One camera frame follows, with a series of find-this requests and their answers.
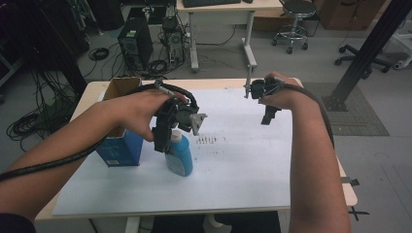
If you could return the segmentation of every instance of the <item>forearm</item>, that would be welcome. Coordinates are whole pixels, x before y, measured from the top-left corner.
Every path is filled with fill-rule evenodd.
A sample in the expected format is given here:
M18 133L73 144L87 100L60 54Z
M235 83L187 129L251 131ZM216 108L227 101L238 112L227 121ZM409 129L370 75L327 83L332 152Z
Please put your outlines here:
M107 111L112 111L108 103L95 104L70 124L27 152L8 170L54 161L86 149L117 125L114 114ZM33 219L64 186L82 162L83 160L76 161L0 183L0 200L2 200L0 210Z
M319 227L315 227L315 232L349 232L334 148L319 106L307 98L302 100L304 102L292 110L291 201L292 219L303 222L291 225L315 225ZM308 228L292 228L292 232L294 230L310 232Z

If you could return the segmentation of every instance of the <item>plastic bottle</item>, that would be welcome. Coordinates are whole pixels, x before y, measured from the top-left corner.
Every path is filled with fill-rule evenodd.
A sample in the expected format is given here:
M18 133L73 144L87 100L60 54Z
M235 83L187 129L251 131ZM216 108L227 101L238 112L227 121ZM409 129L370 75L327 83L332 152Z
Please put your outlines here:
M179 130L172 130L169 153L165 154L167 167L175 174L187 177L193 169L189 140Z

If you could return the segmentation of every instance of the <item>metal pole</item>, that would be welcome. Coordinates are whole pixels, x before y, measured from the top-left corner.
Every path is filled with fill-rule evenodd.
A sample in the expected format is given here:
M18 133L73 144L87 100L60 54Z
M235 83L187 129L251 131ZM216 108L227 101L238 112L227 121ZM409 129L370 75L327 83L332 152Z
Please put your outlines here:
M366 41L360 48L356 58L349 66L345 75L330 96L323 97L329 111L345 111L349 94L357 85L366 71L367 66L388 43L402 21L412 9L411 0L392 0L387 10L382 14Z

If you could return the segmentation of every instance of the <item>blue box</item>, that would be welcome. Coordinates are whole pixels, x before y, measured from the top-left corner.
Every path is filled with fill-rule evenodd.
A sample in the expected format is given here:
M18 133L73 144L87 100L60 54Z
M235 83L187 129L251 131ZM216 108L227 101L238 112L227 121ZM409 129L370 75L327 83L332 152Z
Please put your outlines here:
M109 167L138 166L143 138L129 130L121 137L107 137L96 149Z
M110 81L103 100L121 97L139 85L139 78L114 78ZM142 145L142 137L117 127L108 134L96 151L109 167L138 166Z

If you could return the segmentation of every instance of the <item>bottle cap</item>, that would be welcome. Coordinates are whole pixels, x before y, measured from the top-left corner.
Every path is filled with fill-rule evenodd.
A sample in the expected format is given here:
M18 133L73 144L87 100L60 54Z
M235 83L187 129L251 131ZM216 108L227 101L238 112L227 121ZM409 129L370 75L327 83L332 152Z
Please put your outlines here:
M170 142L179 143L180 141L182 141L182 132L177 129L172 130L172 136L170 137Z

